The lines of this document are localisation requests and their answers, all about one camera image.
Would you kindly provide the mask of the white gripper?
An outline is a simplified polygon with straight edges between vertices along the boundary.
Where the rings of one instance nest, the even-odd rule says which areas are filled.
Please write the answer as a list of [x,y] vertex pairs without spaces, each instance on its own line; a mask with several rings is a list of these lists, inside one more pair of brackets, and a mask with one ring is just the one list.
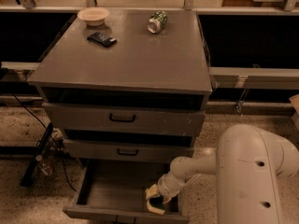
[[180,193],[186,182],[186,177],[176,176],[171,171],[161,176],[157,185],[153,184],[145,190],[148,210],[151,213],[163,215],[164,206]]

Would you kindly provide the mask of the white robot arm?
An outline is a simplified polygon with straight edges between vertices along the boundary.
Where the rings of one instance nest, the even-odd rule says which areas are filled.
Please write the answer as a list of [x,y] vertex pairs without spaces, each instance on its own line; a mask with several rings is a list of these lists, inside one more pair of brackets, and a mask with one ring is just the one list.
[[298,171],[299,150],[292,142],[237,124],[221,135],[215,154],[174,158],[170,171],[146,189],[147,209],[164,214],[164,205],[196,176],[214,175],[218,224],[283,224],[277,180]]

